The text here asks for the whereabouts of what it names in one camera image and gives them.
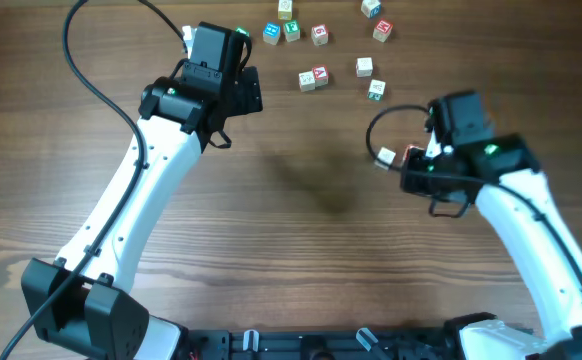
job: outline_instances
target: robotic arm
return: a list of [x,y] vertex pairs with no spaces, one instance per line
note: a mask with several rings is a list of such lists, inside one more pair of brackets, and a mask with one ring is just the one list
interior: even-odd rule
[[[490,314],[416,332],[363,328],[281,334],[189,331],[150,316],[128,293],[162,210],[206,146],[215,146],[211,135],[223,135],[226,118],[262,110],[257,70],[245,68],[251,50],[247,38],[201,23],[197,31],[185,31],[185,41],[191,57],[179,63],[181,77],[175,77],[179,66],[142,94],[138,126],[148,146],[142,178],[95,257],[34,323],[40,339],[93,359],[560,359],[582,354],[582,252],[555,208],[538,162],[519,136],[493,135],[473,92],[429,104],[431,142],[426,150],[407,149],[400,186],[430,197],[434,216],[439,216],[439,201],[460,202],[463,209],[477,206],[520,270],[546,340],[508,328]],[[247,56],[240,61],[243,47]],[[92,251],[88,247],[120,198],[137,151],[134,138],[93,213],[54,263],[33,259],[27,266],[22,289],[32,314]]]

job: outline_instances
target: toy block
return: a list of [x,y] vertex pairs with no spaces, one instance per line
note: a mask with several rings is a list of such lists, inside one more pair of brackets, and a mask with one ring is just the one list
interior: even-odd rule
[[373,74],[373,60],[371,58],[358,58],[355,64],[355,74],[358,77],[371,76]]
[[300,91],[315,90],[315,77],[313,71],[300,73]]
[[246,36],[249,36],[249,32],[246,31],[245,29],[239,27],[239,26],[237,28],[235,28],[235,32],[239,32],[240,34],[244,34]]
[[316,46],[324,45],[329,42],[329,29],[324,24],[316,25],[311,28],[311,39]]
[[267,27],[264,28],[264,42],[277,45],[278,40],[280,40],[280,25],[268,23]]
[[293,18],[293,0],[278,1],[278,19],[291,20]]
[[375,29],[373,29],[373,38],[385,42],[389,38],[389,35],[391,35],[392,29],[393,24],[382,19],[378,22],[378,25],[375,26]]
[[369,19],[378,15],[380,13],[380,1],[379,0],[363,0],[362,1],[362,13],[366,15]]
[[300,25],[298,25],[296,20],[284,24],[284,36],[288,42],[300,39]]
[[323,86],[329,83],[329,71],[324,65],[318,65],[313,68],[313,77],[315,78],[315,86]]
[[371,100],[380,101],[382,100],[382,95],[384,95],[384,87],[386,83],[380,80],[371,80],[371,86],[369,86],[369,93],[367,97]]

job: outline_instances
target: table surface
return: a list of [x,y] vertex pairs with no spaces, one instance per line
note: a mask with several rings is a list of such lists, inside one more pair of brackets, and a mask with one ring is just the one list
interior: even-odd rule
[[[265,110],[231,118],[230,150],[208,149],[164,210],[132,295],[190,328],[356,329],[440,325],[490,311],[539,330],[533,302],[476,210],[432,219],[428,203],[374,166],[364,133],[383,107],[479,90],[499,133],[521,132],[582,246],[582,1],[384,3],[387,43],[359,1],[296,1],[300,41],[262,41],[275,2],[165,5],[176,24],[245,27]],[[0,351],[28,316],[19,280],[53,259],[91,212],[130,140],[121,119],[64,62],[67,7],[0,9]],[[307,33],[325,23],[329,43]],[[132,117],[147,84],[181,58],[142,6],[86,6],[71,26],[75,61]],[[385,98],[366,99],[372,57]],[[324,64],[329,84],[301,93]],[[422,116],[388,116],[374,143],[426,144]],[[16,358],[80,358],[29,333]]]

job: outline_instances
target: wooden table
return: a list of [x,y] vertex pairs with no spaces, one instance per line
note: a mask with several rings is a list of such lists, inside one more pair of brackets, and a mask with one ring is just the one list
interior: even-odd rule
[[[234,147],[208,149],[165,209],[132,291],[153,314],[190,328],[355,329],[490,311],[539,330],[516,268],[477,211],[430,218],[425,200],[372,164],[364,132],[383,107],[478,89],[498,131],[528,140],[582,245],[582,1],[383,6],[395,23],[385,44],[372,39],[376,20],[359,1],[298,0],[303,38],[277,46],[261,35],[275,2],[162,7],[176,24],[249,30],[265,110],[229,119]],[[64,62],[67,10],[0,8],[0,351],[28,316],[24,267],[52,260],[76,232],[131,137]],[[319,23],[331,34],[317,48],[307,33]],[[70,39],[78,66],[132,117],[142,89],[181,57],[142,6],[87,6]],[[381,103],[366,99],[370,79],[355,76],[365,56],[387,82]],[[298,73],[316,64],[329,68],[329,85],[300,93]],[[374,143],[398,152],[425,144],[422,120],[388,116]],[[14,357],[80,358],[32,333]]]

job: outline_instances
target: yellow cube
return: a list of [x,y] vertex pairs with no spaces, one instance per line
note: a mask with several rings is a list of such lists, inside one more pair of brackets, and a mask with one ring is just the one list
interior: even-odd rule
[[291,20],[293,17],[293,0],[279,0],[278,18],[280,20]]

